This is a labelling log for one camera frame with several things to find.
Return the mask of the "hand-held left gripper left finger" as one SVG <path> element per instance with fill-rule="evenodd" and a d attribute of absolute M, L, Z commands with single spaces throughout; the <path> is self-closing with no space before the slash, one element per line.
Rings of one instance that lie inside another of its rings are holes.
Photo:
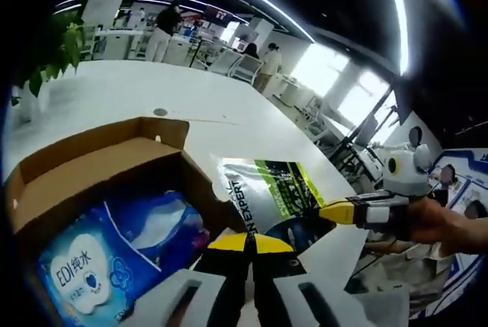
<path fill-rule="evenodd" d="M 221 235 L 192 269 L 176 271 L 140 297 L 130 326 L 236 326 L 251 263 L 246 233 Z"/>

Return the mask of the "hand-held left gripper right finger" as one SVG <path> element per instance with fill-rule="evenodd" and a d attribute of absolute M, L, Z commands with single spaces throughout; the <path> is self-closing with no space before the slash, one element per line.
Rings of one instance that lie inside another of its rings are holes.
<path fill-rule="evenodd" d="M 368 325 L 359 301 L 308 273 L 287 243 L 264 235 L 254 240 L 254 302 L 262 326 Z"/>

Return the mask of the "person's right hand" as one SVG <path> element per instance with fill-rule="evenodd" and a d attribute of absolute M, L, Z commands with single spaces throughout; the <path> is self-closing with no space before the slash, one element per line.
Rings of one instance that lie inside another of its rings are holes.
<path fill-rule="evenodd" d="M 466 220 L 461 214 L 427 197 L 411 203 L 408 216 L 410 238 L 422 244 L 453 242 Z"/>

